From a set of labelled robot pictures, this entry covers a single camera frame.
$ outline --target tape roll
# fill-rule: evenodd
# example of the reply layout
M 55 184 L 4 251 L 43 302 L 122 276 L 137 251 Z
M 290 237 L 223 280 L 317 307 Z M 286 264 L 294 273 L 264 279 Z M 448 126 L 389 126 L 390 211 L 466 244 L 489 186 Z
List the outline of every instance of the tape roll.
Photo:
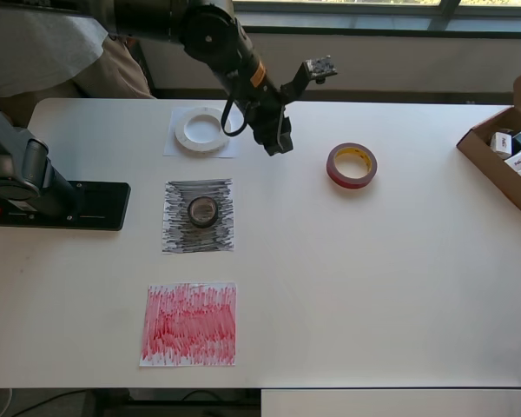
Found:
M 188 216 L 197 228 L 209 228 L 218 220 L 218 203 L 211 197 L 197 197 L 188 206 Z
M 209 116 L 213 120 L 211 122 L 217 123 L 219 135 L 210 142 L 196 142 L 193 138 L 189 137 L 185 131 L 185 128 L 196 117 L 200 116 Z M 222 112 L 218 109 L 211 109 L 209 107 L 200 107 L 197 109 L 190 110 L 177 122 L 175 125 L 175 138 L 180 145 L 188 149 L 192 152 L 198 152 L 201 154 L 205 154 L 208 152 L 214 152 L 218 149 L 224 148 L 228 142 L 229 137 L 227 137 L 222 131 L 222 126 L 220 120 L 222 119 Z M 226 122 L 226 131 L 230 131 L 232 128 L 230 121 Z
M 340 173 L 338 167 L 336 167 L 336 158 L 344 154 L 360 156 L 366 163 L 367 174 L 361 178 L 350 178 L 349 176 Z M 336 146 L 330 152 L 328 161 L 326 162 L 326 172 L 330 178 L 332 178 L 332 181 L 344 189 L 362 189 L 374 178 L 376 175 L 376 168 L 377 163 L 373 153 L 363 145 L 357 143 L 342 143 L 341 145 Z

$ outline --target wall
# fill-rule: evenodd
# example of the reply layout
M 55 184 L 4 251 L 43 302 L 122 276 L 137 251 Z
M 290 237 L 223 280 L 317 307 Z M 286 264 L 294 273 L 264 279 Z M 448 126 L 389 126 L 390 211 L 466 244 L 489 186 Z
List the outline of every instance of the wall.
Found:
M 521 74 L 519 39 L 251 34 L 277 85 L 300 63 L 331 55 L 339 75 L 316 89 L 509 92 Z M 142 42 L 157 89 L 219 89 L 182 46 Z

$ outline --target gray shirt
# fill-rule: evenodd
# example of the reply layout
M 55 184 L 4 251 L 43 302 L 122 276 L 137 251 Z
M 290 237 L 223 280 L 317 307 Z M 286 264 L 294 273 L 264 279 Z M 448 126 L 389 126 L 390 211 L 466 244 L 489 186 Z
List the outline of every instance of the gray shirt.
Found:
M 0 97 L 68 81 L 101 56 L 107 35 L 93 19 L 0 10 Z

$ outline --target orange label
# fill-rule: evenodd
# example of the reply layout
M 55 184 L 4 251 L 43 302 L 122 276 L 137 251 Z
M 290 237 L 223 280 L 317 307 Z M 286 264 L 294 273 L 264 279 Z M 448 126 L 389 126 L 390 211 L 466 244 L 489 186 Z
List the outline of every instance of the orange label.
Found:
M 264 80 L 266 74 L 267 70 L 264 68 L 262 62 L 259 62 L 259 67 L 251 77 L 251 84 L 253 84 L 253 87 L 257 88 L 259 85 L 261 85 L 262 80 Z

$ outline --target window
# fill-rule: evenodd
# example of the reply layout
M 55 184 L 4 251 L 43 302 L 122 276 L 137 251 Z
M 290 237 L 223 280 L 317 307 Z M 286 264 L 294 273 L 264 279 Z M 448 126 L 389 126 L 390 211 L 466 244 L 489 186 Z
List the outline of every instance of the window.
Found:
M 521 37 L 521 0 L 234 0 L 234 7 L 259 31 Z

